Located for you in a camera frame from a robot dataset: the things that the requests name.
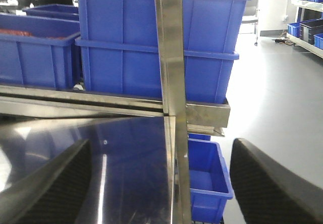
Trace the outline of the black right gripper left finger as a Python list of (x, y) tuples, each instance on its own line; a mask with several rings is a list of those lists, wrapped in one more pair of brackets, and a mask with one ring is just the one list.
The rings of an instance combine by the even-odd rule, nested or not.
[(1, 192), (1, 223), (74, 223), (91, 181), (91, 144), (79, 140)]

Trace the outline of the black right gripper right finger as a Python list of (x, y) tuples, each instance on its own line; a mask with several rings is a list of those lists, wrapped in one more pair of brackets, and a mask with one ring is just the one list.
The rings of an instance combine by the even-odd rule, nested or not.
[(246, 223), (322, 223), (322, 188), (246, 139), (233, 141), (230, 178)]

